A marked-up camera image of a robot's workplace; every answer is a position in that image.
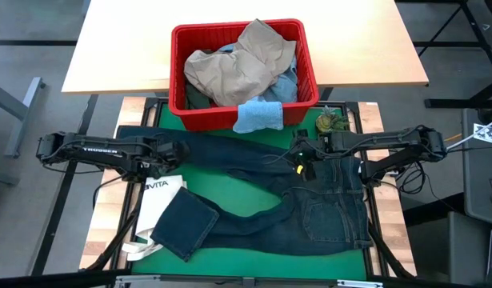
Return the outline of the light wooden table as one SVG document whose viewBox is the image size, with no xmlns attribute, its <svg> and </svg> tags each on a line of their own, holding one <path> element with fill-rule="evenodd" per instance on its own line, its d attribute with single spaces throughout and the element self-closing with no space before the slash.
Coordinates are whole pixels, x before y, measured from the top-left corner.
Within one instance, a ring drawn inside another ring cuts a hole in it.
<svg viewBox="0 0 492 288">
<path fill-rule="evenodd" d="M 394 0 L 92 0 L 62 91 L 164 91 L 176 26 L 283 18 L 304 25 L 320 86 L 428 82 Z"/>
</svg>

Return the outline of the white printed sign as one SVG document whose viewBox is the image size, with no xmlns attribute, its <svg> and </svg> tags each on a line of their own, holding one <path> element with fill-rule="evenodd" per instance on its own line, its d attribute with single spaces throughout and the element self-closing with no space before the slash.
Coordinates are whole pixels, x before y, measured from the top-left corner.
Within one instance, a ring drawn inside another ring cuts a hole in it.
<svg viewBox="0 0 492 288">
<path fill-rule="evenodd" d="M 492 126 L 485 128 L 483 125 L 475 123 L 473 128 L 475 139 L 492 143 Z"/>
</svg>

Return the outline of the grey metal box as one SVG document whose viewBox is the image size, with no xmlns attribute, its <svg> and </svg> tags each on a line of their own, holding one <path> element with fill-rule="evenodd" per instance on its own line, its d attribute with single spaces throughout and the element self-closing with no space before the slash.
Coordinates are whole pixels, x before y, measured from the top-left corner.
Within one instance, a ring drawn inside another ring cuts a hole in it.
<svg viewBox="0 0 492 288">
<path fill-rule="evenodd" d="M 490 225 L 449 212 L 408 229 L 420 278 L 479 286 L 486 282 Z"/>
</svg>

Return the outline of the light blue towel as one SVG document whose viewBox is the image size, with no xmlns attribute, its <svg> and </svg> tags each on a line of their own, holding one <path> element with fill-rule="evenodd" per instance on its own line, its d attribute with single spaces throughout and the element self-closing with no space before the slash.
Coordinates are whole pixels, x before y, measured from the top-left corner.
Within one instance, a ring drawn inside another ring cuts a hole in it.
<svg viewBox="0 0 492 288">
<path fill-rule="evenodd" d="M 238 119 L 232 130 L 248 134 L 256 130 L 282 130 L 283 108 L 280 102 L 248 101 L 238 106 Z"/>
</svg>

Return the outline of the dark green garment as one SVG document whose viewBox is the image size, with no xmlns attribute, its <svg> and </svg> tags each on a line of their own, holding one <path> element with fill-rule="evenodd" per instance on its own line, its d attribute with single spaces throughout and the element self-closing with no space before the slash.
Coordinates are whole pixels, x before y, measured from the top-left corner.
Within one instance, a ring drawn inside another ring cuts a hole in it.
<svg viewBox="0 0 492 288">
<path fill-rule="evenodd" d="M 186 108 L 188 110 L 199 110 L 210 108 L 210 98 L 199 91 L 189 82 L 185 85 Z"/>
</svg>

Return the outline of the black table base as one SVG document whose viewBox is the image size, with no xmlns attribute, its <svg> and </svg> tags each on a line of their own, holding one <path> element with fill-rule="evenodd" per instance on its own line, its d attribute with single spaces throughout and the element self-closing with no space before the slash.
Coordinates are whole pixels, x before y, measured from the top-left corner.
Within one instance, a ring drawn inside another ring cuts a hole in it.
<svg viewBox="0 0 492 288">
<path fill-rule="evenodd" d="M 488 44 L 483 32 L 481 32 L 481 28 L 468 6 L 468 1 L 469 0 L 400 0 L 400 2 L 455 4 L 458 6 L 429 41 L 413 41 L 414 47 L 421 49 L 418 52 L 419 57 L 423 56 L 429 48 L 478 48 L 487 56 L 490 65 L 492 66 L 492 48 Z M 459 13 L 463 13 L 466 16 L 469 27 L 474 33 L 475 41 L 438 41 L 437 38 Z M 468 99 L 428 98 L 424 100 L 424 105 L 429 109 L 491 109 L 492 83 Z"/>
</svg>

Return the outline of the beige crumpled garment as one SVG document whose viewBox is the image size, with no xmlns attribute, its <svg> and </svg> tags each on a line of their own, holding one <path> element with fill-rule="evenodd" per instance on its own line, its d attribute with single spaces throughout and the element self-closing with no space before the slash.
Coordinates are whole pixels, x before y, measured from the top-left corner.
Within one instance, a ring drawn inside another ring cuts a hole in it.
<svg viewBox="0 0 492 288">
<path fill-rule="evenodd" d="M 184 75 L 219 106 L 238 106 L 255 97 L 267 102 L 295 102 L 296 45 L 256 19 L 235 43 L 211 54 L 193 52 L 185 62 Z"/>
</svg>

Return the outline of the black steel floor beam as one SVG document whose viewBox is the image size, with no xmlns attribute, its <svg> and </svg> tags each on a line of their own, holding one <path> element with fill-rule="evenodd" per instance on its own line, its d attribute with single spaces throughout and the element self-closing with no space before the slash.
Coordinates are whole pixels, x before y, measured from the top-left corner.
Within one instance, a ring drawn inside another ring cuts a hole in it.
<svg viewBox="0 0 492 288">
<path fill-rule="evenodd" d="M 86 104 L 86 108 L 82 114 L 81 122 L 78 126 L 79 134 L 86 134 L 91 119 L 94 114 L 96 103 L 98 101 L 98 94 L 92 94 Z M 76 171 L 77 165 L 74 163 L 69 163 L 67 165 L 67 172 L 61 177 L 61 181 L 57 188 L 57 193 L 54 198 L 53 205 L 50 209 L 50 214 L 48 222 L 46 223 L 43 236 L 40 238 L 41 242 L 39 244 L 37 253 L 35 255 L 34 261 L 30 268 L 31 276 L 41 276 L 43 275 L 48 257 L 50 255 L 50 250 L 54 242 L 54 238 L 58 231 L 58 226 L 61 221 L 62 212 L 70 192 L 70 187 L 74 179 L 74 172 Z"/>
</svg>

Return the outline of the grey table leg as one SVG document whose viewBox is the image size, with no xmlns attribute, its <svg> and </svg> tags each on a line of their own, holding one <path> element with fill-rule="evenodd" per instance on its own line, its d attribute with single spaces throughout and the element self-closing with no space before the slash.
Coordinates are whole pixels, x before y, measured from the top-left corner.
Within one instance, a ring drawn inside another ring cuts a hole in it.
<svg viewBox="0 0 492 288">
<path fill-rule="evenodd" d="M 18 158 L 19 147 L 30 120 L 30 112 L 34 108 L 39 93 L 46 87 L 41 77 L 35 77 L 31 81 L 26 95 L 22 101 L 17 100 L 0 87 L 0 108 L 16 118 L 14 127 L 10 133 L 4 155 L 10 158 Z"/>
</svg>

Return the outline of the red plastic laundry bin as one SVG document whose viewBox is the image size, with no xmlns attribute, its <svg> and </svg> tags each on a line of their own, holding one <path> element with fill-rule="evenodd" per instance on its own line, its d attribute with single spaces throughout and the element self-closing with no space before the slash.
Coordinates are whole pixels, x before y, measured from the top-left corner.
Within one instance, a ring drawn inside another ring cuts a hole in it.
<svg viewBox="0 0 492 288">
<path fill-rule="evenodd" d="M 319 100 L 318 87 L 310 58 L 304 25 L 297 19 L 267 20 L 286 40 L 295 40 L 297 59 L 298 100 L 287 103 L 283 108 L 283 123 L 295 125 L 303 121 L 309 108 Z M 216 50 L 225 44 L 238 40 L 246 22 L 220 22 L 186 24 L 176 26 L 171 34 L 170 52 L 170 112 L 182 120 L 190 131 L 228 130 L 238 119 L 236 107 L 212 106 L 208 109 L 188 110 L 186 108 L 186 80 L 184 64 L 197 49 Z"/>
</svg>

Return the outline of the green table mat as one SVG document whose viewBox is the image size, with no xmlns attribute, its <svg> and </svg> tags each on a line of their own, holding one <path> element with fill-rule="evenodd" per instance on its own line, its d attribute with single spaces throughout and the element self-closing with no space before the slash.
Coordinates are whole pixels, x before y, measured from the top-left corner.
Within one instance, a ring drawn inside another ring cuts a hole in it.
<svg viewBox="0 0 492 288">
<path fill-rule="evenodd" d="M 163 115 L 165 118 L 159 128 L 186 131 L 177 116 L 169 111 Z M 237 138 L 282 148 L 282 154 L 270 157 L 267 161 L 272 164 L 284 160 L 289 164 L 286 149 L 290 145 L 292 132 L 291 127 L 286 127 L 282 130 L 267 129 L 249 134 L 237 134 L 232 130 L 200 134 Z M 207 198 L 225 211 L 238 216 L 251 216 L 271 209 L 281 201 L 280 197 L 252 183 L 216 170 L 200 169 L 187 161 L 178 168 L 178 174 L 186 181 L 188 191 Z M 368 248 L 315 256 L 271 254 L 234 248 L 200 248 L 188 261 L 183 261 L 163 247 L 137 261 L 132 270 L 136 274 L 363 280 L 366 278 L 363 252 Z"/>
</svg>

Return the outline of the white canvas tote bag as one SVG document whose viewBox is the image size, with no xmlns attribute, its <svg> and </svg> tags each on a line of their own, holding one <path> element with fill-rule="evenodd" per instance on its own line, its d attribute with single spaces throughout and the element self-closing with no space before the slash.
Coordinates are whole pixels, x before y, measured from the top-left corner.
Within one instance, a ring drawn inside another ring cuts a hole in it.
<svg viewBox="0 0 492 288">
<path fill-rule="evenodd" d="M 125 242 L 122 245 L 128 262 L 142 260 L 163 248 L 162 244 L 155 243 L 150 236 L 162 213 L 181 187 L 186 188 L 186 181 L 181 175 L 146 180 L 135 231 L 135 235 L 146 242 Z"/>
</svg>

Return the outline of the grey cabinet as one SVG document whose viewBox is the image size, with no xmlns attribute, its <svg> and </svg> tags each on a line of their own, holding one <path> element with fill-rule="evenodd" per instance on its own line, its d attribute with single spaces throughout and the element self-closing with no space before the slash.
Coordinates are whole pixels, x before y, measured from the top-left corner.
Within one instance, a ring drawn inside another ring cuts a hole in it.
<svg viewBox="0 0 492 288">
<path fill-rule="evenodd" d="M 492 143 L 474 138 L 474 124 L 482 125 L 476 110 L 462 111 L 462 144 L 465 212 L 492 224 Z"/>
</svg>

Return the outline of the small artificial potted plant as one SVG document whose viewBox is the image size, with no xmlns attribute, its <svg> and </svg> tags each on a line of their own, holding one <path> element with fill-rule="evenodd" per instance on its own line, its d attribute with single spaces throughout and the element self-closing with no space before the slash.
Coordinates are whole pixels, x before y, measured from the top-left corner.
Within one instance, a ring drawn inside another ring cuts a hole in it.
<svg viewBox="0 0 492 288">
<path fill-rule="evenodd" d="M 336 114 L 335 111 L 336 109 L 328 106 L 322 108 L 321 114 L 315 120 L 316 130 L 319 134 L 342 131 L 349 128 L 348 117 Z"/>
</svg>

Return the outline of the pale blue denim garment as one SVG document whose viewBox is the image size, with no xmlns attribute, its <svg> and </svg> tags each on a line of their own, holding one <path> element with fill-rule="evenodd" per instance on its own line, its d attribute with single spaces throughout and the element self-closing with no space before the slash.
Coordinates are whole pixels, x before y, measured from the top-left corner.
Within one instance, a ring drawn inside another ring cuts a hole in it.
<svg viewBox="0 0 492 288">
<path fill-rule="evenodd" d="M 248 101 L 294 102 L 297 97 L 295 41 L 267 41 L 254 44 L 239 41 L 218 50 L 224 67 L 221 85 L 214 92 L 224 106 Z"/>
</svg>

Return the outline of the dark blue denim jeans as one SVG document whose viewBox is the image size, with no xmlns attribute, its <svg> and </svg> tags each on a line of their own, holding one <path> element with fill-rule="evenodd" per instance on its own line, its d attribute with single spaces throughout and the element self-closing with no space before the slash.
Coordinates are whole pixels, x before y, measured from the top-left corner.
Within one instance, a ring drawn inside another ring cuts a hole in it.
<svg viewBox="0 0 492 288">
<path fill-rule="evenodd" d="M 200 248 L 234 248 L 271 254 L 315 256 L 368 248 L 366 205 L 354 156 L 314 164 L 304 182 L 284 160 L 283 149 L 237 138 L 159 127 L 121 127 L 118 136 L 159 136 L 185 142 L 187 163 L 252 183 L 280 197 L 275 207 L 238 216 L 185 188 L 157 220 L 152 239 L 183 261 Z"/>
</svg>

